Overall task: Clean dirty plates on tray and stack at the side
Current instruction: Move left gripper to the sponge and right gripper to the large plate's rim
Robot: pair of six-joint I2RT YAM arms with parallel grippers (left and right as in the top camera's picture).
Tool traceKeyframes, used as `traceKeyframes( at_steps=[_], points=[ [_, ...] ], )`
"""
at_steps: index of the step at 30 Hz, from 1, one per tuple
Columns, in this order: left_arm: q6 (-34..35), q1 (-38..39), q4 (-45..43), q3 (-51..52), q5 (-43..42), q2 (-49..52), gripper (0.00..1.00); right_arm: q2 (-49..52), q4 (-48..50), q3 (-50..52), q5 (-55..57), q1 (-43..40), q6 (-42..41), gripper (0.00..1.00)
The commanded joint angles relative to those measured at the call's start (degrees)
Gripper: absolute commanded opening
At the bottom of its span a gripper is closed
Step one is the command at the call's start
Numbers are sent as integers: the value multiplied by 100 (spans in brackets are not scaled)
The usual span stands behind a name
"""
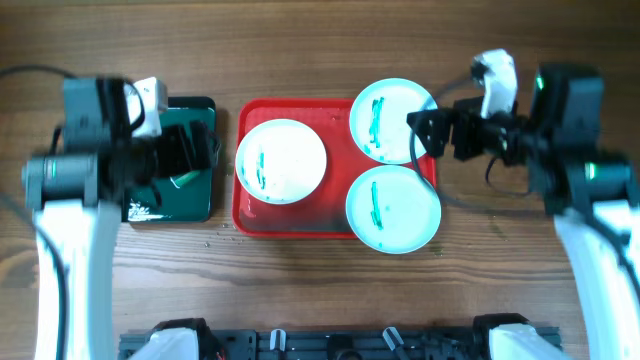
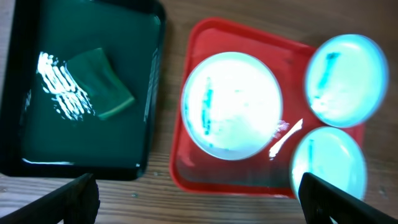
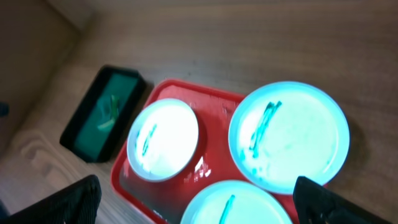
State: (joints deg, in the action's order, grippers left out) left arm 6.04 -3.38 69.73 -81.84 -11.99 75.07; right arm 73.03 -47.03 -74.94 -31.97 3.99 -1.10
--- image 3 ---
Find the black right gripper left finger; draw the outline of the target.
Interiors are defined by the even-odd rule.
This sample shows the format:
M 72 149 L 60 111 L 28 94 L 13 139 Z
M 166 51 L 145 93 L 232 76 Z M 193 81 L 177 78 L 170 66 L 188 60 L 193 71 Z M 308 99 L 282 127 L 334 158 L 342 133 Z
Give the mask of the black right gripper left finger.
M 15 214 L 1 206 L 1 223 L 94 224 L 101 196 L 98 177 L 89 175 Z

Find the large white plate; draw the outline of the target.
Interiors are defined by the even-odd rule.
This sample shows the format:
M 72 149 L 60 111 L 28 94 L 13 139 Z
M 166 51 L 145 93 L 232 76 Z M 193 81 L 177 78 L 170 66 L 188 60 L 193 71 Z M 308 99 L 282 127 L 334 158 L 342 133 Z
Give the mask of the large white plate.
M 229 151 L 245 178 L 291 195 L 300 176 L 327 184 L 343 167 L 350 133 L 345 114 L 324 91 L 300 82 L 276 82 L 253 91 L 235 109 Z

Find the small white plate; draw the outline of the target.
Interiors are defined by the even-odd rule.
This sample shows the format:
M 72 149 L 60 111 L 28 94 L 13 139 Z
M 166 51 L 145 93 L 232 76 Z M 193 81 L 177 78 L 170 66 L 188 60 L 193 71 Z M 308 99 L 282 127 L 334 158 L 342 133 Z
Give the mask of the small white plate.
M 130 168 L 148 182 L 175 177 L 193 158 L 198 145 L 197 117 L 185 102 L 166 98 L 147 106 L 127 137 Z

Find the green yellow scrub sponge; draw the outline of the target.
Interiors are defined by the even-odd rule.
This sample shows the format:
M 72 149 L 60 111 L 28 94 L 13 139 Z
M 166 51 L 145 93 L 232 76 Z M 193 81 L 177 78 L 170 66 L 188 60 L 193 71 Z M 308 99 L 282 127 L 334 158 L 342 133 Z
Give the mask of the green yellow scrub sponge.
M 97 128 L 102 132 L 111 131 L 119 116 L 119 97 L 116 95 L 102 96 L 96 106 L 101 112 Z

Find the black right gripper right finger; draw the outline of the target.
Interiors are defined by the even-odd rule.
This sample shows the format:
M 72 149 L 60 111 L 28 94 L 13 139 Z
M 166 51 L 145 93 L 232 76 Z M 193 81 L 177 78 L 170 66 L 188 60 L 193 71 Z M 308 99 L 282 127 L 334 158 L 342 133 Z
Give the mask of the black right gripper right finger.
M 390 224 L 304 176 L 297 178 L 293 201 L 300 224 Z

